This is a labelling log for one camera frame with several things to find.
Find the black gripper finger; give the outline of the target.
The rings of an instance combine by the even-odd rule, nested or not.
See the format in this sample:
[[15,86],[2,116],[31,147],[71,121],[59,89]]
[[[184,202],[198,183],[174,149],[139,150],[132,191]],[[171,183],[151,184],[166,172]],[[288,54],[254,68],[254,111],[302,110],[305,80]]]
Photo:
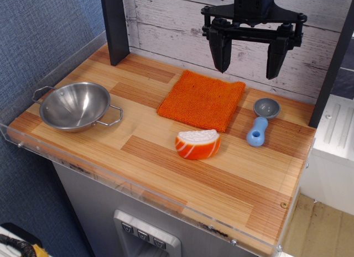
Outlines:
[[288,52],[289,38],[277,37],[268,47],[266,78],[271,80],[279,75],[281,66]]
[[232,39],[225,35],[224,30],[210,28],[208,32],[209,46],[215,68],[224,73],[231,61]]

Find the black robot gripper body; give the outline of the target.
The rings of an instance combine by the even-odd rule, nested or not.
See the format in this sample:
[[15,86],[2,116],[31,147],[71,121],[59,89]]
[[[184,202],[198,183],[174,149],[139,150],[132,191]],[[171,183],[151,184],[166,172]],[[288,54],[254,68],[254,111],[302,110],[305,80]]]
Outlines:
[[307,16],[276,5],[274,0],[234,0],[232,4],[205,6],[202,35],[212,46],[230,39],[271,44],[286,42],[285,49],[300,47]]

